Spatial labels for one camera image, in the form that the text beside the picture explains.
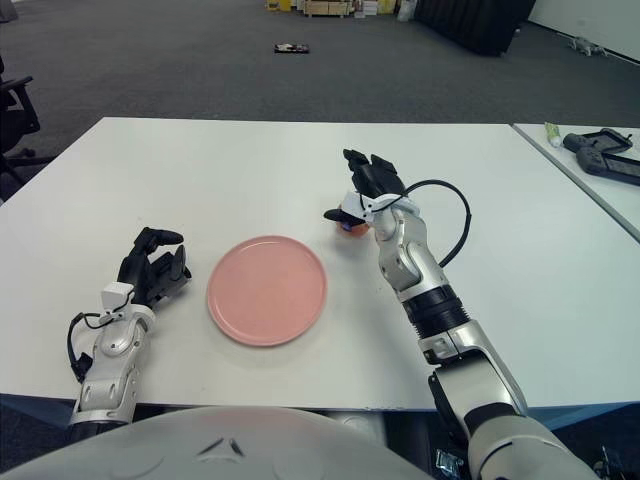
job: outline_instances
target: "orange object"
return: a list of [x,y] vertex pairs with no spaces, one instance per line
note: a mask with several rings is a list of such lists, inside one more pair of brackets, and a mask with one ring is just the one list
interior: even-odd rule
[[362,225],[356,225],[355,227],[351,227],[351,231],[345,230],[341,223],[336,222],[338,224],[338,228],[341,232],[346,233],[350,237],[360,238],[365,235],[369,231],[369,225],[363,223]]

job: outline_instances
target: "game controller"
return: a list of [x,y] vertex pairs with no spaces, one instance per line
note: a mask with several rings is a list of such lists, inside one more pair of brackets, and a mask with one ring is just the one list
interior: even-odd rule
[[597,175],[607,169],[602,153],[595,147],[582,147],[576,152],[576,157],[580,168],[587,173]]
[[620,153],[633,146],[630,139],[631,135],[623,137],[621,133],[611,128],[603,128],[599,132],[584,135],[570,133],[564,137],[562,143],[566,149],[573,153],[577,153],[578,150],[585,147],[593,147],[604,153]]
[[595,147],[582,147],[576,157],[580,168],[591,175],[640,185],[640,161],[601,152]]

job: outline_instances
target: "cardboard box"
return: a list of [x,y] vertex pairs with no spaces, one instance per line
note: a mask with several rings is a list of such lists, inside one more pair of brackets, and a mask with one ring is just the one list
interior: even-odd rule
[[329,2],[307,0],[304,4],[305,15],[329,15]]
[[329,15],[348,15],[349,4],[347,2],[329,2]]

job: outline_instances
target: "white wall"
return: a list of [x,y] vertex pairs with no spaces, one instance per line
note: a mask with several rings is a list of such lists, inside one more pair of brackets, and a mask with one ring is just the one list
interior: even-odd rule
[[640,60],[640,0],[537,0],[529,20]]

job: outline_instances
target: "pink plate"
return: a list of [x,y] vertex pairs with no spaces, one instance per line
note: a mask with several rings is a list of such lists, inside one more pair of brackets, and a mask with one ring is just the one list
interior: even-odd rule
[[296,338],[320,316],[327,277],[318,257],[287,237],[253,238],[235,246],[209,279],[209,311],[220,329],[247,345]]

